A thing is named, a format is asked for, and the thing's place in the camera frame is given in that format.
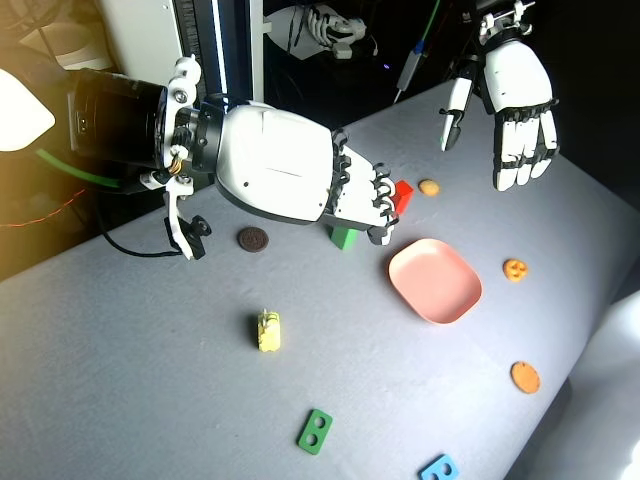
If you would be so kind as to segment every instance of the green rectangular block with holes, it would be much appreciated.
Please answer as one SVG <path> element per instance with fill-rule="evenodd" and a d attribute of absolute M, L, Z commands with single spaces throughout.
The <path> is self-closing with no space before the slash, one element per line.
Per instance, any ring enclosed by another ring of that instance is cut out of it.
<path fill-rule="evenodd" d="M 358 238 L 358 230 L 345 227 L 333 227 L 331 241 L 341 250 L 351 248 Z"/>
<path fill-rule="evenodd" d="M 329 433 L 329 427 L 331 427 L 332 422 L 333 418 L 322 410 L 311 410 L 307 425 L 298 439 L 298 446 L 312 455 L 317 455 L 322 448 L 327 433 Z"/>

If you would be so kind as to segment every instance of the square pink dish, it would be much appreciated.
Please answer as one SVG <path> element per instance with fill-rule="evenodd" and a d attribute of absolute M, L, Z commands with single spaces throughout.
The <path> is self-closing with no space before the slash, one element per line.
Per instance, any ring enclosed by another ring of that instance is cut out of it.
<path fill-rule="evenodd" d="M 478 274 L 453 248 L 431 238 L 398 252 L 389 277 L 418 315 L 433 323 L 455 322 L 482 296 Z"/>

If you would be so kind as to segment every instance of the red block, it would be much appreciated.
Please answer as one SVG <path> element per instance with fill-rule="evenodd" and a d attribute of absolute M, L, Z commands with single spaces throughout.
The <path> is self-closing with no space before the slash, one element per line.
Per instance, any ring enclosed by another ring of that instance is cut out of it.
<path fill-rule="evenodd" d="M 393 204 L 396 206 L 396 212 L 398 215 L 402 215 L 409 206 L 409 201 L 413 195 L 413 188 L 404 180 L 400 180 L 396 183 L 396 194 L 391 197 Z"/>

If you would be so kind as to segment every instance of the gray table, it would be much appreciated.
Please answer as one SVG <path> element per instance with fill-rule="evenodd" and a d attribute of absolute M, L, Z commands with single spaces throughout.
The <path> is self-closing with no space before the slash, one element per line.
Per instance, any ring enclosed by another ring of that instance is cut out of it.
<path fill-rule="evenodd" d="M 637 257 L 640 216 L 562 158 L 494 191 L 477 99 L 456 149 L 438 149 L 449 87 L 349 128 L 394 179 L 442 185 L 416 192 L 387 248 L 363 235 L 342 252 L 320 225 L 257 218 L 209 188 L 185 207 L 214 227 L 198 262 L 97 238 L 3 282 L 0 478 L 415 479 L 443 452 L 460 478 L 502 478 Z M 162 217 L 113 236 L 163 249 Z M 236 245 L 249 224 L 271 237 L 261 254 Z M 450 243 L 484 285 L 447 327 L 387 279 L 389 258 L 422 237 Z M 504 278 L 509 257 L 529 263 L 525 282 Z M 256 347 L 264 307 L 282 317 L 276 354 Z M 537 394 L 512 385 L 517 360 L 538 369 Z M 334 417 L 317 457 L 296 446 L 311 408 Z"/>

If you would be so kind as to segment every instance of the green wire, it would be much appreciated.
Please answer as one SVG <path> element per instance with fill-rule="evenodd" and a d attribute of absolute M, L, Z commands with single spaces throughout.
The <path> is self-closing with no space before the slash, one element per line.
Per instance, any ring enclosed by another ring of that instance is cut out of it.
<path fill-rule="evenodd" d="M 46 150 L 40 148 L 36 150 L 36 155 L 49 163 L 52 167 L 62 170 L 69 175 L 86 180 L 91 183 L 97 183 L 103 187 L 120 188 L 120 180 L 116 178 L 102 177 L 100 175 L 94 175 L 93 173 L 85 172 L 79 168 L 72 167 L 71 165 L 64 163 L 62 160 L 57 159 Z"/>
<path fill-rule="evenodd" d="M 440 0 L 436 0 L 436 4 L 433 6 L 433 10 L 431 11 L 431 17 L 429 17 L 429 22 L 427 23 L 427 28 L 424 29 L 424 33 L 422 34 L 422 38 L 420 39 L 423 42 L 427 38 L 427 35 L 429 35 L 429 30 L 431 30 L 433 19 L 436 18 L 436 12 L 438 11 L 439 6 L 440 6 Z"/>

